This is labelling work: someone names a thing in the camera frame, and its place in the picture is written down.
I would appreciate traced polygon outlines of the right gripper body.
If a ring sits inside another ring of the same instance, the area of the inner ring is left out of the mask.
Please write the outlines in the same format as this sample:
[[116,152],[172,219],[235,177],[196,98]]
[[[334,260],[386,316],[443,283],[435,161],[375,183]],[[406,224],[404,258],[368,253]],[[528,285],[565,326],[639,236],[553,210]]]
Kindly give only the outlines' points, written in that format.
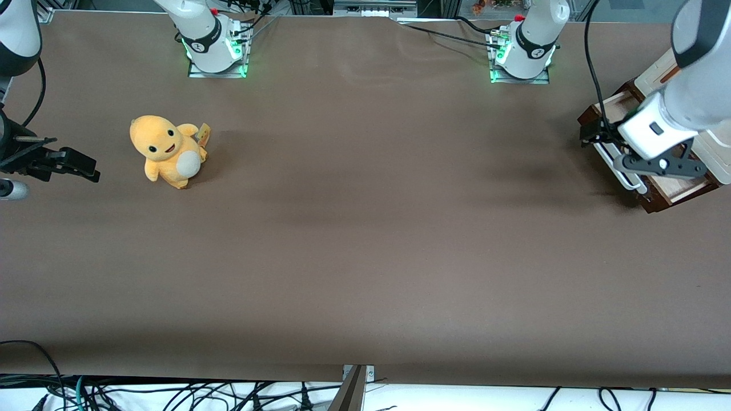
[[18,125],[1,110],[1,166],[7,166],[18,152]]

